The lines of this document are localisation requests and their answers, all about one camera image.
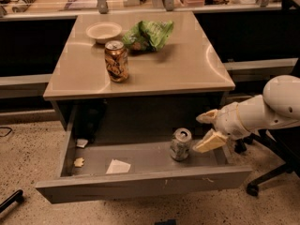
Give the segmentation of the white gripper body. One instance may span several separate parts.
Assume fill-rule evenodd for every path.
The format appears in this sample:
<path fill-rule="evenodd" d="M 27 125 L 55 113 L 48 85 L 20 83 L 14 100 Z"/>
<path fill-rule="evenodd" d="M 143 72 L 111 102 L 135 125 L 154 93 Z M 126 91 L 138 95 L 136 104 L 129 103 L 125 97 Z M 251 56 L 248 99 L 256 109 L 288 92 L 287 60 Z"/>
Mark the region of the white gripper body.
<path fill-rule="evenodd" d="M 235 141 L 250 135 L 239 118 L 237 102 L 226 105 L 217 111 L 214 128 Z"/>

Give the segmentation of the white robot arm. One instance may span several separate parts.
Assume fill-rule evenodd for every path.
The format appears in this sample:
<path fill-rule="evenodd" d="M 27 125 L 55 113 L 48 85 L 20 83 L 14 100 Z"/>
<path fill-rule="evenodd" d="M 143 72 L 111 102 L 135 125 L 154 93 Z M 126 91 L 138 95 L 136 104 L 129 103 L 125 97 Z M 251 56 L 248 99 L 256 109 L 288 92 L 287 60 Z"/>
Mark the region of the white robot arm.
<path fill-rule="evenodd" d="M 196 120 L 213 125 L 193 146 L 198 153 L 219 148 L 228 141 L 246 138 L 260 129 L 298 127 L 300 79 L 292 75 L 277 76 L 265 85 L 261 95 L 202 113 Z"/>

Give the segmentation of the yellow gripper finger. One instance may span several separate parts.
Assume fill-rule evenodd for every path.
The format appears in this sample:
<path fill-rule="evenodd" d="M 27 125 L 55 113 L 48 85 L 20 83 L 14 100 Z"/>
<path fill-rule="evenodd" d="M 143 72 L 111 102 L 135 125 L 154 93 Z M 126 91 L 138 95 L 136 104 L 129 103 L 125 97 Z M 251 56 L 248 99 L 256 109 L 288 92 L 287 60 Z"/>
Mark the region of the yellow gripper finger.
<path fill-rule="evenodd" d="M 217 120 L 218 110 L 210 110 L 208 112 L 204 112 L 196 117 L 196 120 L 202 124 L 214 124 Z"/>
<path fill-rule="evenodd" d="M 225 145 L 227 141 L 227 136 L 211 128 L 200 141 L 195 143 L 193 150 L 198 153 L 205 153 Z"/>

